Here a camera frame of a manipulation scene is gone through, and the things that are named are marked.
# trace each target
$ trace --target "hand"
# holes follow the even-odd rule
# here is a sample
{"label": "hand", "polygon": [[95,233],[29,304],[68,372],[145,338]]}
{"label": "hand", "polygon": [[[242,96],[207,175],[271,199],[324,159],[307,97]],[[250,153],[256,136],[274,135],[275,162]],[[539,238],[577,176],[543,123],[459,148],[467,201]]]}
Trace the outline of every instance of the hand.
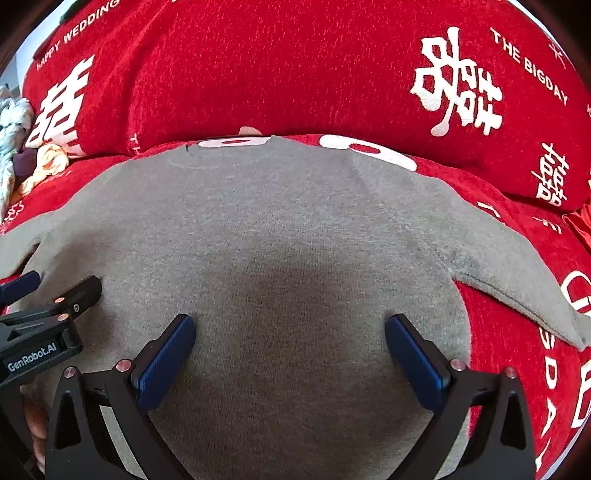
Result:
{"label": "hand", "polygon": [[25,419],[33,437],[33,453],[37,460],[37,466],[42,473],[45,473],[47,413],[25,397],[22,398],[22,404],[25,411]]}

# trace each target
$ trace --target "red blanket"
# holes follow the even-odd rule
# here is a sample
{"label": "red blanket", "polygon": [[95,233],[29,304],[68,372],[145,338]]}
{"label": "red blanket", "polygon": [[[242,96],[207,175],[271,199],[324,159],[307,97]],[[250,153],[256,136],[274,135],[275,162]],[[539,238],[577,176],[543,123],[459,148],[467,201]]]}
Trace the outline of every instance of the red blanket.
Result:
{"label": "red blanket", "polygon": [[[385,161],[401,161],[385,147],[416,155],[420,174],[526,236],[589,309],[591,257],[561,213],[589,195],[591,100],[560,47],[506,2],[92,0],[49,39],[24,95],[39,114],[28,145],[95,158],[15,205],[0,233],[167,142],[325,132],[375,142],[331,140]],[[470,366],[513,365],[523,380],[541,478],[588,415],[591,354],[458,288]]]}

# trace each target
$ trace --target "blue gripper pad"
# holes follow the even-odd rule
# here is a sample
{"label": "blue gripper pad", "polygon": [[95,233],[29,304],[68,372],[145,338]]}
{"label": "blue gripper pad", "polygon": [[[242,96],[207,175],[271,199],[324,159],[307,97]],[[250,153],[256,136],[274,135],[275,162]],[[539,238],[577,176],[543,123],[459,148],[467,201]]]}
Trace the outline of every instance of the blue gripper pad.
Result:
{"label": "blue gripper pad", "polygon": [[32,270],[0,286],[0,313],[6,305],[11,305],[17,300],[34,292],[41,284],[41,277]]}
{"label": "blue gripper pad", "polygon": [[174,376],[183,366],[195,344],[197,334],[195,322],[189,315],[182,315],[182,317],[178,326],[170,333],[162,348],[139,378],[138,404],[144,412],[160,406]]}
{"label": "blue gripper pad", "polygon": [[422,337],[415,330],[413,333],[419,338],[413,338],[396,315],[386,321],[385,330],[390,354],[402,367],[420,404],[434,413],[441,411],[445,405],[445,389],[449,380],[445,381],[437,373],[421,349],[417,341],[419,338],[424,341]]}

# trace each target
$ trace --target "black clamp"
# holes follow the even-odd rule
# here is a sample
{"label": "black clamp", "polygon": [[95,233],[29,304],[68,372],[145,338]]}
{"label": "black clamp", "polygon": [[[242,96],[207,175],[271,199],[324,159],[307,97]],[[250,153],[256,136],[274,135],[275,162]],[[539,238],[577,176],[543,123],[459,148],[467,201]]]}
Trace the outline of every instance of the black clamp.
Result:
{"label": "black clamp", "polygon": [[125,470],[113,445],[100,411],[107,406],[148,479],[191,480],[147,412],[160,405],[195,337],[193,319],[179,314],[134,360],[86,374],[66,368],[50,413],[46,479],[137,479]]}
{"label": "black clamp", "polygon": [[535,453],[523,386],[513,367],[498,375],[448,361],[408,319],[385,325],[390,353],[421,405],[434,416],[389,480],[433,480],[460,433],[471,407],[482,406],[456,470],[447,480],[534,480]]}
{"label": "black clamp", "polygon": [[[39,275],[30,272],[2,286],[2,302],[13,303],[34,291]],[[74,319],[100,298],[102,285],[95,276],[82,280],[44,307],[0,316],[0,432],[24,471],[38,475],[31,438],[22,408],[20,385],[73,357],[83,349]]]}

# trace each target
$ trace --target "red pillow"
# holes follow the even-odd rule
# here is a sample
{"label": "red pillow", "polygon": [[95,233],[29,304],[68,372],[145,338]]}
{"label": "red pillow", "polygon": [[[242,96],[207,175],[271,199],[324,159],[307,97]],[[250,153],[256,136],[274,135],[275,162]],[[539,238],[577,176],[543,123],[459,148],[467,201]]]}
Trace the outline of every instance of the red pillow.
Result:
{"label": "red pillow", "polygon": [[552,209],[588,197],[589,94],[508,2],[92,0],[49,45],[23,90],[30,146],[134,155],[243,126],[321,131]]}

